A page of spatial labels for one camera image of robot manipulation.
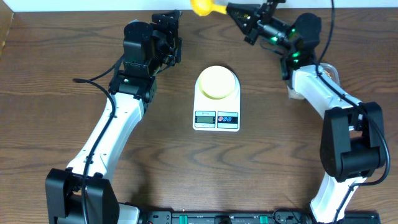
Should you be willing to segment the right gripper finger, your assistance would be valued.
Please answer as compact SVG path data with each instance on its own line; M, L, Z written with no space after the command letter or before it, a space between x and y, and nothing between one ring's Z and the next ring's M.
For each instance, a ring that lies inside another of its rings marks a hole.
M228 3L226 12L232 19L252 17L260 9L260 4Z
M231 16L233 21L236 23L240 31L244 35L248 35L249 31L251 30L251 20L252 16L243 15L243 16Z

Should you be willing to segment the yellow bowl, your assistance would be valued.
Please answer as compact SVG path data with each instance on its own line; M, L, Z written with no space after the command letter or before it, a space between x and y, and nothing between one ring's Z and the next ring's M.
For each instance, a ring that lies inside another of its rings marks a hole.
M236 80L231 70L222 66L211 66L198 77L199 90L209 99L221 100L235 89Z

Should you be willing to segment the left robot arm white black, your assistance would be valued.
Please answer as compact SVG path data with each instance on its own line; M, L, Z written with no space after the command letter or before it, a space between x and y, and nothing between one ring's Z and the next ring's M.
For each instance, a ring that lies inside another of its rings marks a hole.
M154 98L157 74L182 59L181 15L179 10L155 13L150 23L135 20L126 25L124 53L110 69L114 74L108 88L96 78L74 79L100 89L106 106L66 169L52 169L46 177L49 223L146 222L139 208L118 202L112 179L130 134Z

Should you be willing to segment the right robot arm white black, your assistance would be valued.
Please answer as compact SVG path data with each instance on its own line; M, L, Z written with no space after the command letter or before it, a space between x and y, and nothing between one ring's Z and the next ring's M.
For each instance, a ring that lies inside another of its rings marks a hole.
M277 5L277 1L229 3L226 13L247 43L262 37L280 48L282 80L322 117L320 159L325 175L310 202L311 216L314 223L338 223L356 189L378 184L371 180L376 169L383 169L384 177L389 174L391 157L382 109L351 96L326 74L315 53L320 17L307 12L288 24L274 15Z

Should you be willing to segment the yellow measuring scoop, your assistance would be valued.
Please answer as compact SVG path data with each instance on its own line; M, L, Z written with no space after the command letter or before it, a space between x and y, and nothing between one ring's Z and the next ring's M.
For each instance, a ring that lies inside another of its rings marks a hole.
M226 6L216 4L214 0L190 0L190 5L198 16L208 16L212 12L227 14Z

